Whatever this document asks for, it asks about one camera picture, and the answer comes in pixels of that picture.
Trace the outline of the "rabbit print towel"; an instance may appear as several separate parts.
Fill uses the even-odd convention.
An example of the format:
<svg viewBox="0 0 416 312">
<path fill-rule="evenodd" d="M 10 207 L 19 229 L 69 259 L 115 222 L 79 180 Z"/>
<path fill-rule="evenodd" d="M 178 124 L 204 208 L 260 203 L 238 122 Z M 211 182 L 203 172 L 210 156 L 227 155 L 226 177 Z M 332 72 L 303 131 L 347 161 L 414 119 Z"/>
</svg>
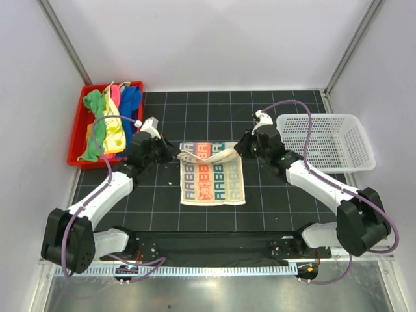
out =
<svg viewBox="0 0 416 312">
<path fill-rule="evenodd" d="M 244 205 L 242 159 L 236 142 L 180 144 L 181 204 L 194 206 Z"/>
</svg>

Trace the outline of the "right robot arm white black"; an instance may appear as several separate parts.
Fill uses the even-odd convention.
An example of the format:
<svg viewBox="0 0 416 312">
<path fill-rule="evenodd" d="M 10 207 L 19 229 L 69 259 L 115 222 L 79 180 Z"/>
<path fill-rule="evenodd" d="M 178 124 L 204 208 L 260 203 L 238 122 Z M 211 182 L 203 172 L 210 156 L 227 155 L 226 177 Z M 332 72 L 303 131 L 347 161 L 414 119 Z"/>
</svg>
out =
<svg viewBox="0 0 416 312">
<path fill-rule="evenodd" d="M 343 248 L 356 257 L 365 252 L 382 254 L 374 246 L 390 234 L 395 241 L 384 252 L 397 248 L 397 227 L 374 189 L 359 190 L 320 172 L 305 157 L 286 149 L 273 126 L 246 131 L 235 150 L 242 158 L 264 162 L 284 182 L 307 192 L 336 215 L 334 222 L 307 224 L 297 230 L 298 237 L 292 242 L 297 256 L 309 257 L 321 247 Z"/>
</svg>

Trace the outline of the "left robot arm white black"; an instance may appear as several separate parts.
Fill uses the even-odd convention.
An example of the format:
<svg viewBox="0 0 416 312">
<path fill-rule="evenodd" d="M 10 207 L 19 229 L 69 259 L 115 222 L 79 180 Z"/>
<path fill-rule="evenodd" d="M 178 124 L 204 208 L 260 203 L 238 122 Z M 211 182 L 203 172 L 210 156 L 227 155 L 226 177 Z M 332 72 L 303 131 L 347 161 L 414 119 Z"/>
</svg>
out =
<svg viewBox="0 0 416 312">
<path fill-rule="evenodd" d="M 134 258 L 138 251 L 134 231 L 121 226 L 97 231 L 97 225 L 120 200 L 134 191 L 148 168 L 169 163 L 179 152 L 163 136 L 153 138 L 144 131 L 134 134 L 126 158 L 110 169 L 104 182 L 75 205 L 50 212 L 42 258 L 61 266 L 66 273 L 77 274 L 101 257 Z"/>
</svg>

